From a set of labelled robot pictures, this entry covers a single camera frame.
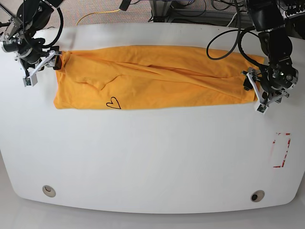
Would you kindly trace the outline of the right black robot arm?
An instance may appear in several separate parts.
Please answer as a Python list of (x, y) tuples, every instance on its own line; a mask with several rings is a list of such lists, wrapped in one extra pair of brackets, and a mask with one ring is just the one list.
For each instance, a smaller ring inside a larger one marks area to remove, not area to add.
[[(61, 68), (59, 55), (61, 51), (55, 43), (59, 40), (64, 26), (63, 14), (60, 9), (62, 0), (24, 0), (15, 15), (11, 14), (3, 5), (0, 7), (10, 15), (7, 23), (1, 23), (6, 30), (0, 34), (0, 44), (4, 52), (16, 53), (16, 59), (20, 62), (25, 72), (26, 85), (44, 66), (55, 70)], [(34, 38), (37, 31), (44, 29), (51, 15), (57, 11), (60, 18), (60, 26), (54, 40), (45, 44), (44, 38)]]

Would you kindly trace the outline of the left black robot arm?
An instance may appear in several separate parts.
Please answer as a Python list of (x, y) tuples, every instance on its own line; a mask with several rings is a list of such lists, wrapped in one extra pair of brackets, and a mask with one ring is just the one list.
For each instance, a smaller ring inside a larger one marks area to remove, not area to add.
[[(256, 110), (264, 113), (271, 103), (280, 103), (283, 97), (289, 97), (288, 90), (298, 82), (298, 71), (293, 67), (290, 57), (293, 45), (276, 1), (248, 0), (246, 6), (253, 26), (241, 32), (238, 48), (240, 54), (259, 69), (249, 68), (242, 72), (245, 75), (244, 89), (254, 90)], [(253, 30), (258, 32), (262, 51), (269, 60), (268, 65), (250, 58), (242, 49), (243, 36)]]

